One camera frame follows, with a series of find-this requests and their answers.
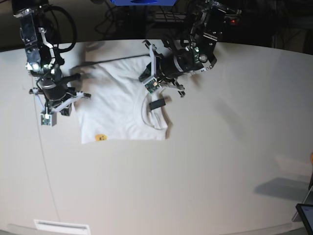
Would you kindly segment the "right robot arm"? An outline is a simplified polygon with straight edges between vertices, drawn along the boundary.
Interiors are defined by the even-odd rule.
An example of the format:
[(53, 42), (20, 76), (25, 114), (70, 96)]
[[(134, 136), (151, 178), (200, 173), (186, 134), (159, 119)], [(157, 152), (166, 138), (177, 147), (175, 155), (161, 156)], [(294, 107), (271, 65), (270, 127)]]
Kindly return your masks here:
[[(81, 75), (63, 76), (61, 71), (65, 63), (61, 54), (71, 51), (77, 42), (73, 18), (65, 9), (50, 5), (46, 0), (13, 0), (11, 5), (14, 17), (20, 22), (20, 36), (26, 53), (25, 67), (36, 81), (30, 94), (36, 98), (44, 96), (45, 103), (41, 105), (44, 118), (55, 113), (70, 116), (72, 103), (83, 97), (82, 92), (68, 86), (69, 82), (80, 79)], [(47, 11), (59, 11), (67, 17), (73, 31), (69, 47), (59, 48), (59, 27), (45, 16)]]

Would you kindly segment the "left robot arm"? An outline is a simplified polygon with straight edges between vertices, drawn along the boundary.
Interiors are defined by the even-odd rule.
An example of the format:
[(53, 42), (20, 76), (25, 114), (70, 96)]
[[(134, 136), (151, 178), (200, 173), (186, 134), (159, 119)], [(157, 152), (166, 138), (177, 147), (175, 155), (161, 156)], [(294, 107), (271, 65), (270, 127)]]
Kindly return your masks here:
[(173, 82), (179, 76), (204, 69), (217, 62), (214, 49), (224, 28), (235, 24), (242, 10), (222, 0), (196, 0), (188, 4), (183, 25), (177, 36), (162, 36), (163, 46), (170, 53), (163, 55), (153, 49), (155, 63), (149, 63), (140, 75), (143, 82), (155, 74), (158, 82)]

